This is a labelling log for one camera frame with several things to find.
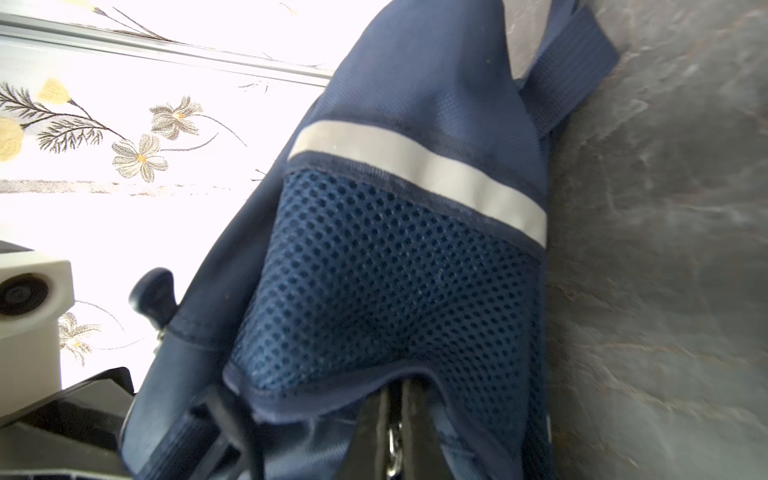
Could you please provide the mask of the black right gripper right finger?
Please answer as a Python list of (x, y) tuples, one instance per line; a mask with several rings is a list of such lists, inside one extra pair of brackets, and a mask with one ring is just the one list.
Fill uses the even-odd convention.
[(401, 387), (402, 475), (405, 480), (450, 480), (437, 429), (428, 408), (426, 389), (418, 379)]

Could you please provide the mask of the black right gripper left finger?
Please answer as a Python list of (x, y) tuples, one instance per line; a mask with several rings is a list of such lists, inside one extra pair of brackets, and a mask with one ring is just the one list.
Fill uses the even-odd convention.
[(363, 402), (353, 436), (335, 476), (338, 480), (385, 480), (389, 464), (390, 394), (384, 387)]

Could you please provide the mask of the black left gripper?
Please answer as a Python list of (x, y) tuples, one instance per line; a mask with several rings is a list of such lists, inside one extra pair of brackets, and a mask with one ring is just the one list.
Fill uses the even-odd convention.
[(119, 443), (134, 398), (113, 368), (1, 418), (3, 479), (130, 479)]

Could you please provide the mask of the navy blue student backpack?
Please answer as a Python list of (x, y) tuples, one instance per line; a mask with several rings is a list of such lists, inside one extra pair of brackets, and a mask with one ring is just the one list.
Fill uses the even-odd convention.
[(123, 427), (136, 479), (336, 479), (360, 408), (420, 380), (452, 479), (550, 479), (547, 177), (618, 54), (555, 1), (512, 75), (499, 1), (393, 1), (367, 26), (184, 297)]

